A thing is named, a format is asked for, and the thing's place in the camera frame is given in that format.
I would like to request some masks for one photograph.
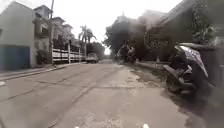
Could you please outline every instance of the tree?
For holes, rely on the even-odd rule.
[[[88,53],[96,53],[99,59],[103,59],[104,57],[104,46],[101,43],[93,42],[87,44],[87,54]]]
[[[193,34],[194,43],[208,44],[213,38],[215,30],[207,16],[206,7],[207,4],[204,0],[196,0],[191,10],[192,24],[190,30]]]
[[[130,40],[130,22],[125,16],[118,17],[115,22],[106,28],[107,39],[103,42],[116,54],[120,47]]]
[[[87,26],[81,26],[82,32],[79,34],[79,40],[81,39],[82,42],[84,43],[90,43],[90,40],[92,38],[96,37],[93,35],[93,32],[91,29],[87,28]]]
[[[161,32],[163,27],[153,27],[144,35],[144,44],[149,51],[151,51],[157,60],[160,60],[166,53],[168,46],[168,37],[164,37]]]

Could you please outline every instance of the parked car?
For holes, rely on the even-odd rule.
[[[98,63],[99,58],[97,57],[96,53],[89,53],[86,58],[86,63]]]

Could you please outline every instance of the asphalt road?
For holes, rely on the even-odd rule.
[[[6,128],[193,128],[193,113],[180,111],[163,86],[150,72],[109,61],[77,64],[6,81],[1,122]]]

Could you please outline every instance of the fence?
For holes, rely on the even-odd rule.
[[[83,61],[85,60],[85,55],[84,53],[79,53],[79,52],[70,52],[70,56],[67,50],[60,50],[60,49],[53,49],[53,61],[54,62],[68,62],[69,57],[71,62],[77,62],[77,61]]]

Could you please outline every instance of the foliage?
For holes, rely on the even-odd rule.
[[[115,54],[122,46],[131,45],[135,48],[137,58],[143,58],[147,52],[144,46],[145,21],[143,18],[134,20],[125,16],[118,17],[111,26],[106,28],[107,39],[104,44]]]
[[[96,37],[93,35],[92,30],[87,28],[86,25],[85,26],[81,26],[81,28],[82,28],[82,32],[78,36],[79,40],[81,40],[84,43],[87,43],[87,41],[88,41],[88,43],[90,43],[90,40],[92,38],[96,39]]]
[[[206,7],[205,1],[196,0],[191,10],[192,24],[190,28],[194,43],[208,44],[213,38],[214,28],[211,26],[211,21],[206,14]]]
[[[112,26],[106,28],[107,39],[104,44],[117,53],[120,47],[129,40],[129,25],[129,22],[119,22],[117,19]]]
[[[87,54],[88,53],[96,53],[100,59],[104,57],[104,46],[101,43],[93,42],[87,44]]]
[[[153,27],[144,35],[144,44],[149,51],[154,53],[157,58],[161,58],[166,54],[166,47],[168,46],[168,37],[163,37],[160,33],[163,28]]]

